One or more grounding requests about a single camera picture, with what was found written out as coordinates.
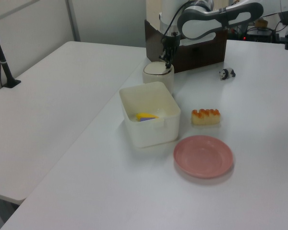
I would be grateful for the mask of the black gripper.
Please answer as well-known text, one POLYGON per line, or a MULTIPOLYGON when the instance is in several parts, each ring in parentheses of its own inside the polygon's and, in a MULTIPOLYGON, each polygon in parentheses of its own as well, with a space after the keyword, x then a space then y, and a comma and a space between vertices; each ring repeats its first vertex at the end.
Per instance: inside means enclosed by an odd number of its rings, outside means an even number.
POLYGON ((171 68, 172 58, 176 55, 176 52, 180 46, 180 34, 175 36, 163 35, 161 38, 161 43, 163 45, 163 52, 159 56, 161 60, 165 60, 166 68, 171 68))

